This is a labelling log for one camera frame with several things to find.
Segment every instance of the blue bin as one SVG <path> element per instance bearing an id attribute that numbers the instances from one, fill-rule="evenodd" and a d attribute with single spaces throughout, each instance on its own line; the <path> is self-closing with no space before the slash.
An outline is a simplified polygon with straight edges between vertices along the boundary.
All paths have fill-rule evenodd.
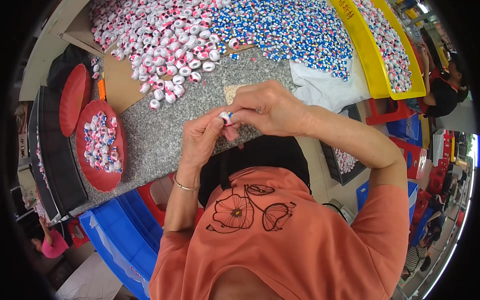
<path id="1" fill-rule="evenodd" d="M 160 250 L 163 229 L 154 219 L 137 190 L 117 197 L 120 205 L 138 232 L 156 253 Z"/>
<path id="2" fill-rule="evenodd" d="M 408 209 L 408 216 L 410 218 L 410 224 L 412 223 L 413 211 L 415 210 L 415 202 L 417 200 L 419 185 L 413 182 L 408 182 L 408 202 L 413 203 L 413 205 Z M 356 190 L 357 194 L 357 207 L 359 211 L 365 205 L 368 197 L 368 180 L 366 183 L 359 186 Z"/>
<path id="3" fill-rule="evenodd" d="M 421 131 L 421 121 L 418 122 L 418 139 L 407 138 L 407 143 L 423 148 L 423 134 Z"/>
<path id="4" fill-rule="evenodd" d="M 100 236 L 97 233 L 97 230 L 95 228 L 91 228 L 91 226 L 89 225 L 91 217 L 95 218 L 94 214 L 91 211 L 87 211 L 80 215 L 79 220 L 85 233 L 94 245 L 98 254 L 102 257 L 103 261 L 107 264 L 107 266 L 115 274 L 115 276 L 122 282 L 124 286 L 126 286 L 126 288 L 128 288 L 129 291 L 131 291 L 135 295 L 135 297 L 140 300 L 149 300 L 150 298 L 145 295 L 142 284 L 128 277 L 125 274 L 125 271 L 120 268 L 115 261 L 113 261 L 112 255 L 104 247 Z"/>
<path id="5" fill-rule="evenodd" d="M 421 217 L 419 223 L 417 224 L 417 229 L 413 235 L 412 241 L 410 242 L 411 246 L 417 246 L 421 237 L 425 234 L 425 225 L 427 224 L 428 219 L 433 215 L 433 209 L 427 208 L 423 216 Z"/>
<path id="6" fill-rule="evenodd" d="M 407 119 L 411 121 L 410 130 L 407 132 Z M 387 122 L 388 133 L 402 139 L 419 139 L 419 124 L 420 120 L 415 113 L 409 118 L 400 119 L 397 121 Z"/>
<path id="7" fill-rule="evenodd" d="M 366 183 L 362 184 L 359 186 L 356 190 L 357 194 L 357 207 L 359 211 L 365 204 L 365 201 L 367 201 L 367 196 L 368 196 L 368 180 Z"/>
<path id="8" fill-rule="evenodd" d="M 150 281 L 158 252 L 150 247 L 137 230 L 119 200 L 113 198 L 90 211 L 94 214 L 105 235 L 121 255 L 130 262 L 132 268 Z"/>

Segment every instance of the floor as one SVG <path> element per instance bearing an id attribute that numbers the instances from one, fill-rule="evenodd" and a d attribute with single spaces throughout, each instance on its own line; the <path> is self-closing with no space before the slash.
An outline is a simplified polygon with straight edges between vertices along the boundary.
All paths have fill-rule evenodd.
<path id="1" fill-rule="evenodd" d="M 364 184 L 370 176 L 370 169 L 365 169 L 345 186 L 330 177 L 320 142 L 310 137 L 296 137 L 303 155 L 308 162 L 310 188 L 312 196 L 318 203 L 327 203 L 335 198 L 351 212 L 357 213 L 356 189 Z"/>

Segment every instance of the striped shirt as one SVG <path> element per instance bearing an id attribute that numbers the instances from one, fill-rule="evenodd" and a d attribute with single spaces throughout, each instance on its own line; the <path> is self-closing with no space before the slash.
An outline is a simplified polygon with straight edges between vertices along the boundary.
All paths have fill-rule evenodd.
<path id="1" fill-rule="evenodd" d="M 410 272 L 409 277 L 418 272 L 423 264 L 423 261 L 425 260 L 426 254 L 427 247 L 421 248 L 418 246 L 410 248 L 410 250 L 407 252 L 407 259 L 405 260 L 404 268 Z"/>

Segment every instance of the red stool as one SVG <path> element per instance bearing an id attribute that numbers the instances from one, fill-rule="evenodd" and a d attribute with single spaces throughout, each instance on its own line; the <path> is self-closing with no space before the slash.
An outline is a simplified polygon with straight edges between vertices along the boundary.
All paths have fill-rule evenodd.
<path id="1" fill-rule="evenodd" d="M 172 183 L 175 183 L 173 181 L 173 175 L 175 173 L 170 173 L 168 177 L 172 181 Z M 148 210 L 152 213 L 153 217 L 155 220 L 160 224 L 161 227 L 164 226 L 165 224 L 165 211 L 159 209 L 157 205 L 155 204 L 155 201 L 152 198 L 152 195 L 150 194 L 150 186 L 155 182 L 149 182 L 145 185 L 142 185 L 141 187 L 137 188 L 137 192 L 139 193 L 140 197 L 144 201 L 145 205 L 147 206 Z M 195 226 L 198 224 L 198 221 L 200 221 L 200 218 L 204 214 L 205 209 L 203 208 L 198 208 L 197 209 L 197 215 L 195 217 Z"/>
<path id="2" fill-rule="evenodd" d="M 75 232 L 75 227 L 77 227 L 80 232 Z M 79 248 L 90 240 L 78 219 L 70 221 L 70 223 L 68 223 L 67 225 L 67 230 L 70 233 L 70 237 L 72 238 L 74 248 Z"/>
<path id="3" fill-rule="evenodd" d="M 394 102 L 392 99 L 389 98 L 387 101 L 390 101 L 390 107 L 394 107 Z M 395 111 L 385 114 L 379 114 L 377 106 L 375 104 L 375 99 L 368 99 L 368 104 L 370 105 L 372 116 L 365 119 L 367 125 L 383 124 L 386 122 L 406 119 L 408 117 L 411 117 L 415 113 L 415 111 L 407 107 L 403 100 L 397 100 L 395 101 L 395 103 L 397 103 L 397 109 Z"/>
<path id="4" fill-rule="evenodd" d="M 438 160 L 438 166 L 436 166 L 436 168 L 439 168 L 442 171 L 447 172 L 448 171 L 448 164 L 449 164 L 449 159 L 448 158 L 442 158 L 442 159 Z"/>
<path id="5" fill-rule="evenodd" d="M 430 182 L 428 183 L 427 190 L 432 194 L 441 194 L 445 175 L 446 172 L 442 170 L 432 170 L 429 174 Z"/>
<path id="6" fill-rule="evenodd" d="M 403 157 L 407 163 L 407 178 L 422 178 L 427 161 L 427 149 L 409 144 L 393 136 L 390 137 L 390 140 L 392 140 L 398 148 L 404 150 Z"/>
<path id="7" fill-rule="evenodd" d="M 152 213 L 153 218 L 155 218 L 157 223 L 163 227 L 165 224 L 165 212 L 156 206 L 155 201 L 153 201 L 152 195 L 150 194 L 150 186 L 154 183 L 154 181 L 138 187 L 137 192 L 144 201 L 148 210 Z"/>
<path id="8" fill-rule="evenodd" d="M 444 133 L 444 138 L 446 140 L 449 140 L 449 142 L 452 142 L 453 137 L 455 136 L 455 132 L 452 130 L 445 130 Z"/>
<path id="9" fill-rule="evenodd" d="M 421 217 L 425 213 L 425 210 L 428 208 L 428 201 L 432 198 L 432 195 L 426 191 L 419 189 L 417 193 L 417 201 L 415 202 L 415 209 L 413 210 L 412 225 L 418 224 Z"/>

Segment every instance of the red tray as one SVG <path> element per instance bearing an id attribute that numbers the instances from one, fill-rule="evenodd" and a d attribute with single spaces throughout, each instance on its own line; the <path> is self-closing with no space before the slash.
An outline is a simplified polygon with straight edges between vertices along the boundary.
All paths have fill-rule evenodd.
<path id="1" fill-rule="evenodd" d="M 84 64 L 77 65 L 68 76 L 60 99 L 60 129 L 71 136 L 77 126 L 78 116 L 90 101 L 91 79 Z"/>
<path id="2" fill-rule="evenodd" d="M 118 126 L 115 128 L 116 136 L 115 141 L 110 147 L 116 146 L 117 152 L 119 153 L 119 160 L 122 163 L 122 173 L 112 172 L 107 173 L 105 170 L 97 170 L 96 168 L 90 167 L 90 163 L 85 161 L 84 152 L 85 152 L 85 133 L 84 133 L 84 124 L 92 121 L 92 117 L 97 114 L 99 111 L 103 111 L 107 116 L 107 127 L 112 128 L 110 124 L 110 118 L 116 117 Z M 101 192 L 111 192 L 114 190 L 118 183 L 121 180 L 123 174 L 127 167 L 128 151 L 127 151 L 127 137 L 123 124 L 118 117 L 118 115 L 113 111 L 112 107 L 108 105 L 103 100 L 94 100 L 90 102 L 85 109 L 82 111 L 80 118 L 78 119 L 80 126 L 77 126 L 76 131 L 76 146 L 77 146 L 77 155 L 80 163 L 80 168 L 84 173 L 88 182 L 97 190 Z"/>

